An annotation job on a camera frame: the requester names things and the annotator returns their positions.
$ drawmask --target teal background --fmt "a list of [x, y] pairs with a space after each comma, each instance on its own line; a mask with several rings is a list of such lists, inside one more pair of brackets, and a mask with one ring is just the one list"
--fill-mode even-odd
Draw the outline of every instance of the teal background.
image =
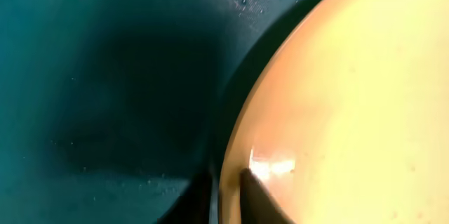
[[0, 0], [0, 223], [156, 221], [319, 1]]

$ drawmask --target teal surface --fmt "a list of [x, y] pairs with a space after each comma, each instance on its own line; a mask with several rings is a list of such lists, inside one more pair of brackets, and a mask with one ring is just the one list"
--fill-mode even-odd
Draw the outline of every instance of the teal surface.
[[0, 0], [0, 223], [156, 221], [319, 1]]

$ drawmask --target dark green tabletop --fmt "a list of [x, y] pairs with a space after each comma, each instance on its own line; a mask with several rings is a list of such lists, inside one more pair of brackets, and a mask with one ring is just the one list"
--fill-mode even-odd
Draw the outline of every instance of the dark green tabletop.
[[0, 0], [0, 223], [156, 221], [318, 1]]

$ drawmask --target yellow plate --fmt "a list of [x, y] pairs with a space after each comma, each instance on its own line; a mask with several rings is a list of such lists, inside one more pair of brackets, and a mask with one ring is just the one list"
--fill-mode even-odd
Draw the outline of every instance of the yellow plate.
[[257, 80], [222, 167], [296, 223], [449, 223], [449, 0], [323, 0]]

